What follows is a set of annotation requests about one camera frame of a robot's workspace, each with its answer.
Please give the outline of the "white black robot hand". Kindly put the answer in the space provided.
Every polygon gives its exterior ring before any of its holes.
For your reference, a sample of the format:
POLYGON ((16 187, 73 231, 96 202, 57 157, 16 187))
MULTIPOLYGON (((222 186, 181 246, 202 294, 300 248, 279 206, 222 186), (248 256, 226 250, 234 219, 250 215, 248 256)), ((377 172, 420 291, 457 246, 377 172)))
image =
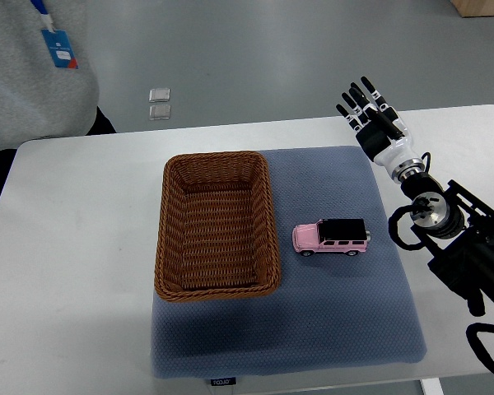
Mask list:
POLYGON ((397 117, 390 120, 383 112, 389 105, 371 81, 361 77, 363 86, 380 110, 373 105, 360 87, 352 82, 342 98, 354 114, 336 104, 337 111, 345 118, 366 156, 375 164, 386 169, 393 181, 404 181, 409 176, 423 172, 423 160, 413 150, 413 141, 408 128, 397 117))

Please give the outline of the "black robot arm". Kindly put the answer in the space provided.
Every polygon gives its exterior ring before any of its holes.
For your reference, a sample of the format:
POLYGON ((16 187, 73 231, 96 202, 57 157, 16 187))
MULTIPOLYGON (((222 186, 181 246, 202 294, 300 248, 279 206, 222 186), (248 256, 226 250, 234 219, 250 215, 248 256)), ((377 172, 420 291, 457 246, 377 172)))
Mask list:
POLYGON ((447 188, 430 175, 430 153, 413 150, 398 112, 367 77, 343 92, 338 112, 368 159, 383 167, 410 203, 388 220, 390 238, 407 251, 427 249, 429 269, 467 302, 471 315, 494 304, 494 210, 455 181, 447 188))

